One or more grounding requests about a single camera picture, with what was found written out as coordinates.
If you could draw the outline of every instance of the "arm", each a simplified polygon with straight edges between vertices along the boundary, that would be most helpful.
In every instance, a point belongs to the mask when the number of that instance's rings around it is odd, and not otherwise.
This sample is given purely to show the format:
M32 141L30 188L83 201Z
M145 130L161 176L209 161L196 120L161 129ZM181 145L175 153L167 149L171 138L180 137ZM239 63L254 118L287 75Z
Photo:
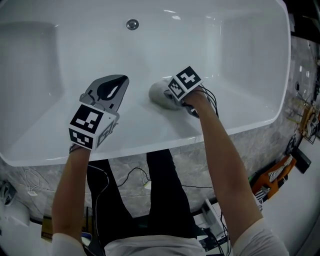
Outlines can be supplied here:
M80 243L89 156L85 148L69 155L52 207L53 234L66 234Z
M214 192L234 245L263 216L253 197L245 166L208 100L195 92L183 100L199 115Z

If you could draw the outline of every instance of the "overflow drain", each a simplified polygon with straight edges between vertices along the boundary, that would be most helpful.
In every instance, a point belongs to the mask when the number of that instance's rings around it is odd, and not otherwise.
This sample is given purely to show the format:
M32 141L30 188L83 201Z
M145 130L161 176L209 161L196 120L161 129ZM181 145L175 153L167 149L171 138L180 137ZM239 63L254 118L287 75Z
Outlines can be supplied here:
M126 27L128 28L128 30L136 30L137 28L139 28L139 22L136 19L130 19L126 23Z

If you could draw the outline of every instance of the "white bathtub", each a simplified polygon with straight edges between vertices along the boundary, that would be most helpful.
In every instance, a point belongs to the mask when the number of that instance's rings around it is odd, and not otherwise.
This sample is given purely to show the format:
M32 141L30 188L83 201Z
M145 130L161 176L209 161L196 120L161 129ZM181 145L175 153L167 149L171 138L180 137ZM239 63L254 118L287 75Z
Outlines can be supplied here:
M137 30L126 28L130 19ZM119 125L91 160L203 141L199 120L163 110L150 86L192 66L228 134L272 123L290 66L280 0L8 0L0 9L0 155L65 163L69 112L98 78L126 75Z

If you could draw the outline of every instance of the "cleaning sponge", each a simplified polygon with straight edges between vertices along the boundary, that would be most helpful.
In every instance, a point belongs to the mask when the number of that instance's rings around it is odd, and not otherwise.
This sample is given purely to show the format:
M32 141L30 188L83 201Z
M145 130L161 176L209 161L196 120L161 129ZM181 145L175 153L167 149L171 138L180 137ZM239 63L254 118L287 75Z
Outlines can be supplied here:
M183 106L172 95L168 88L169 80L161 80L154 83L149 90L150 100L167 110L181 110Z

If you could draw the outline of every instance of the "leg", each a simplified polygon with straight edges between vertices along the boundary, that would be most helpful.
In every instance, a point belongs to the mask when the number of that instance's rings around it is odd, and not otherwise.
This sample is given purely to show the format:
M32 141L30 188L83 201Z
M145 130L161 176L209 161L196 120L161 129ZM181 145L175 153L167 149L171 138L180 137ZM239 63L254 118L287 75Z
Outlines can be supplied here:
M137 236L138 226L122 202L109 161L89 162L87 181L102 248L114 240Z
M148 228L152 235L196 238L195 220L169 149L146 154L151 182Z

